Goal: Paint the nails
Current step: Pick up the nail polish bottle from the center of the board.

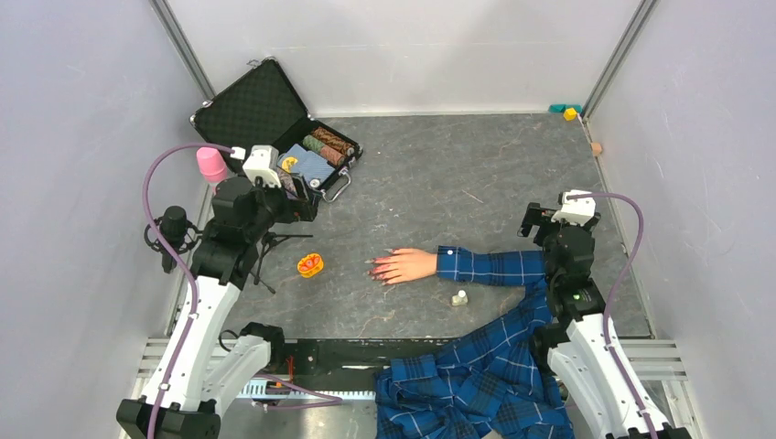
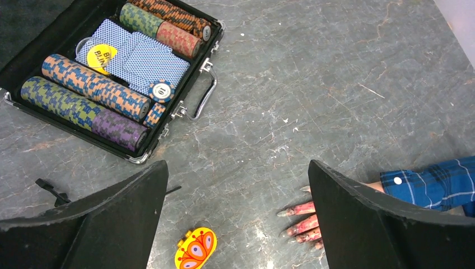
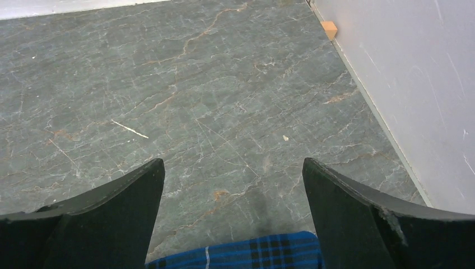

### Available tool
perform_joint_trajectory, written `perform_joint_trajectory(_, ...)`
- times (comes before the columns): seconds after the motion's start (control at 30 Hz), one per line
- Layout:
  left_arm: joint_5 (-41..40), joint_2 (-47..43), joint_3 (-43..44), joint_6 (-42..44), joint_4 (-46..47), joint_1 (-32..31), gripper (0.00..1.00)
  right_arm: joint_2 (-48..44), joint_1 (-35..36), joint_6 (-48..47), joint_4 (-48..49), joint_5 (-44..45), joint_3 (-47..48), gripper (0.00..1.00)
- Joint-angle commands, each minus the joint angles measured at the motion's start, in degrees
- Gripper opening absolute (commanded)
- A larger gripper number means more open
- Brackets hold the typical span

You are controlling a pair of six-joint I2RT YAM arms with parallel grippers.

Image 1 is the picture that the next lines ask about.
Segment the nail polish bottle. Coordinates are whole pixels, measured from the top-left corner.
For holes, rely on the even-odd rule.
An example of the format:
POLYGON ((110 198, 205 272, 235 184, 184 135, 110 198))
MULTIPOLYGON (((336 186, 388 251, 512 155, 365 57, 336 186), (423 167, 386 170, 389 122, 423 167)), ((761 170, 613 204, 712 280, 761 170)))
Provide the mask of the nail polish bottle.
POLYGON ((469 297, 464 290, 458 290, 451 296, 450 302, 452 306, 466 305, 469 301, 469 297))

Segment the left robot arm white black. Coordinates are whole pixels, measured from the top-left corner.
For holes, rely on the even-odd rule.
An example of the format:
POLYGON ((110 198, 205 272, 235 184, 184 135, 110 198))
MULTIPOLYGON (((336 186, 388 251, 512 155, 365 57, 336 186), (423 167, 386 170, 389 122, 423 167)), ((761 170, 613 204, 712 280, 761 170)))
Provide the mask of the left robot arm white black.
POLYGON ((230 177, 211 199, 212 217, 199 233, 178 322, 140 397, 121 401, 116 420, 131 438, 216 438, 221 418, 254 373, 287 361, 283 331, 252 323, 214 369, 211 355, 248 279, 258 275, 277 223, 313 221, 317 203, 302 181, 296 190, 260 177, 230 177))

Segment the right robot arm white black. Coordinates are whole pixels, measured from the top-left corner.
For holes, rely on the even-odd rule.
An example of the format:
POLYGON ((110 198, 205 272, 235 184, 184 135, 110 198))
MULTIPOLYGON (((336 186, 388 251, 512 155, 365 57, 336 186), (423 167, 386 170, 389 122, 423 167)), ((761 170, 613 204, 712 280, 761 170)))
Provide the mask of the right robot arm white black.
POLYGON ((533 332, 528 359, 565 385, 595 438, 688 438, 671 425, 638 382, 606 316, 606 302, 591 276, 594 200, 562 200, 559 209, 530 203, 520 235, 533 234, 544 257, 546 300, 554 323, 533 332))

